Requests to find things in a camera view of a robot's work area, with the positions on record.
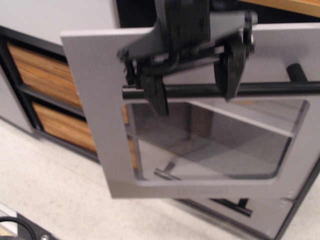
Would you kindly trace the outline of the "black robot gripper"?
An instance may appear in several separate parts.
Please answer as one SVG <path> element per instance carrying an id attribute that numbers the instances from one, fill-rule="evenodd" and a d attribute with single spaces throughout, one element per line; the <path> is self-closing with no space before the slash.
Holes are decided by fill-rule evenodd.
<path id="1" fill-rule="evenodd" d="M 159 117 L 169 116 L 163 83 L 166 70 L 178 63 L 180 53 L 205 43 L 228 40 L 243 30 L 250 34 L 257 24 L 253 11 L 224 11 L 232 5 L 219 0 L 156 0 L 156 20 L 150 33 L 117 52 L 124 63 L 130 84 L 140 76 L 144 98 Z M 246 64 L 246 47 L 225 44 L 214 62 L 214 77 L 221 96 L 229 101 L 237 96 Z"/>

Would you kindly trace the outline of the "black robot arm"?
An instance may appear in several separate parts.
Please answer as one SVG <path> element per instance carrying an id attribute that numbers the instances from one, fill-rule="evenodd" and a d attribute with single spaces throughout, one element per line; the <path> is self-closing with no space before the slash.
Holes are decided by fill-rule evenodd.
<path id="1" fill-rule="evenodd" d="M 163 77 L 213 64 L 215 83 L 226 99 L 237 96 L 246 59 L 254 50 L 257 13 L 235 11 L 235 0 L 157 0 L 153 29 L 121 48 L 130 87 L 143 90 L 161 117 L 169 115 Z"/>

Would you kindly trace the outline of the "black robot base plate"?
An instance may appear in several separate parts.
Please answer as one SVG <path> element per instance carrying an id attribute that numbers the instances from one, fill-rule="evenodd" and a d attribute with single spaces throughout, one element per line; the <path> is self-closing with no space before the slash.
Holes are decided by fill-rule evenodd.
<path id="1" fill-rule="evenodd" d="M 49 240 L 58 240 L 58 238 L 52 234 L 51 232 L 47 231 L 46 229 L 42 228 L 38 224 L 34 223 L 33 221 L 29 220 L 28 218 L 24 217 L 20 213 L 17 213 L 17 218 L 22 219 L 28 225 L 31 226 L 33 229 L 36 239 L 41 240 L 43 236 L 47 236 Z M 17 234 L 19 237 L 24 238 L 25 240 L 31 240 L 30 233 L 20 224 L 17 225 Z"/>

